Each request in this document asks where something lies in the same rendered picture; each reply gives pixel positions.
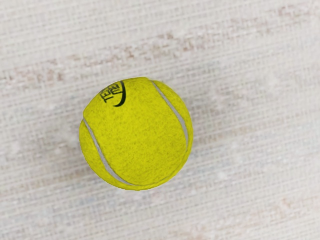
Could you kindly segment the yellow tennis ball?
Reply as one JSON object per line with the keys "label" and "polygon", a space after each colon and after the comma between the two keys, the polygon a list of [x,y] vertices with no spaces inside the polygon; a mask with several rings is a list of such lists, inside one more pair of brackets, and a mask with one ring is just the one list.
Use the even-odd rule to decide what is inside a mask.
{"label": "yellow tennis ball", "polygon": [[135,77],[112,83],[83,110],[79,144],[90,168],[125,190],[148,190],[173,178],[193,143],[190,113],[164,83]]}

